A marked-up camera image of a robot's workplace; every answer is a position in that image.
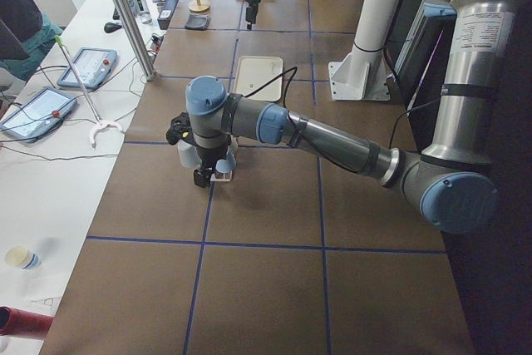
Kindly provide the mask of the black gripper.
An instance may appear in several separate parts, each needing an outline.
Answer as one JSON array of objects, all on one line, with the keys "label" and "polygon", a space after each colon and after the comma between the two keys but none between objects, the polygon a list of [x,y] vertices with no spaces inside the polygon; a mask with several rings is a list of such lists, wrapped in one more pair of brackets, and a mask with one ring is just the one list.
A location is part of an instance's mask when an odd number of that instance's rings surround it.
[{"label": "black gripper", "polygon": [[245,20],[247,22],[247,30],[251,31],[253,29],[253,23],[256,22],[260,0],[245,0],[248,4],[246,7]]},{"label": "black gripper", "polygon": [[210,186],[211,176],[219,160],[224,160],[228,152],[228,145],[220,145],[215,148],[205,148],[200,145],[195,147],[200,158],[200,167],[194,170],[194,183],[199,187]]}]

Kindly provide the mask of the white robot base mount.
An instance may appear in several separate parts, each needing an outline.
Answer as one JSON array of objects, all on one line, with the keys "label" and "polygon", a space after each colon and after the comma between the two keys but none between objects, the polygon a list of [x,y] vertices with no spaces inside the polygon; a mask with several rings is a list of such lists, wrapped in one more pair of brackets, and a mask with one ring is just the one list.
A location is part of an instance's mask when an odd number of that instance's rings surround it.
[{"label": "white robot base mount", "polygon": [[328,64],[334,101],[389,101],[383,49],[399,0],[364,0],[352,50]]}]

